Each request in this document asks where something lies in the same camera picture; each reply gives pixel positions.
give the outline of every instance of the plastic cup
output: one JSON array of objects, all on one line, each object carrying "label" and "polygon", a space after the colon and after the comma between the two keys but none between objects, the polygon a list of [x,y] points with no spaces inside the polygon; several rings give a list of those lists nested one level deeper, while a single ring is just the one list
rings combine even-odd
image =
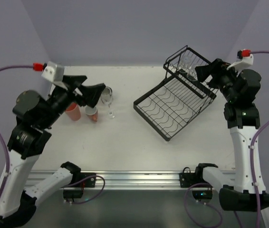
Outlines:
[{"label": "plastic cup", "polygon": [[86,106],[85,107],[85,113],[86,113],[86,115],[88,116],[88,118],[90,120],[92,120],[93,122],[97,122],[98,111],[97,111],[97,108],[96,107],[91,108],[89,106]]},{"label": "plastic cup", "polygon": [[81,118],[81,112],[77,103],[72,103],[65,111],[69,118],[73,121],[77,121]]}]

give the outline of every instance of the red connector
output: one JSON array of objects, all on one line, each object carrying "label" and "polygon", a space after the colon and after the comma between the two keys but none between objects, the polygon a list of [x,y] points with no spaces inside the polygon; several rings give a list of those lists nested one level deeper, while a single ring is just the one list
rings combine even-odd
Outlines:
[{"label": "red connector", "polygon": [[33,70],[35,70],[35,71],[43,71],[44,70],[44,64],[33,63]]},{"label": "red connector", "polygon": [[243,50],[241,53],[242,57],[249,57],[250,56],[250,50]]}]

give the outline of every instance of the black dish rack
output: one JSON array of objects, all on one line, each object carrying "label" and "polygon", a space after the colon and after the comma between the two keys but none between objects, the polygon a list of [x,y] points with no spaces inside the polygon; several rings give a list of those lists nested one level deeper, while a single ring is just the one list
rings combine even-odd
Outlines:
[{"label": "black dish rack", "polygon": [[166,141],[170,141],[216,98],[218,90],[207,86],[210,79],[198,82],[194,70],[196,66],[209,63],[190,47],[181,48],[164,63],[165,79],[134,101],[134,109]]}]

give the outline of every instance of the table surface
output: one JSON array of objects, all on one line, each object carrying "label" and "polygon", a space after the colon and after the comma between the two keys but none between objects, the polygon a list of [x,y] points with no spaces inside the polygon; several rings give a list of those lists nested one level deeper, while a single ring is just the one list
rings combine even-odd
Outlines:
[{"label": "table surface", "polygon": [[34,170],[56,170],[70,161],[83,170],[181,171],[198,163],[215,163],[221,170],[233,170],[234,151],[223,116],[224,97],[217,98],[173,139],[166,142],[134,109],[133,102],[158,85],[165,76],[161,66],[70,66],[65,75],[86,75],[85,85],[104,82],[113,89],[112,108],[99,102],[97,123],[81,108],[79,121],[63,114],[50,130]]}]

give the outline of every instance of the black cable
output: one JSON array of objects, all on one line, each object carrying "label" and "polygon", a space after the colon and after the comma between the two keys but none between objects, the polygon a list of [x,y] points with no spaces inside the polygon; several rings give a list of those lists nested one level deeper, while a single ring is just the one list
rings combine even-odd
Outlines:
[{"label": "black cable", "polygon": [[189,169],[189,171],[191,172],[190,167],[187,167],[187,166],[186,166],[186,167],[183,169],[183,173],[184,173],[184,171],[185,171],[186,169]]}]

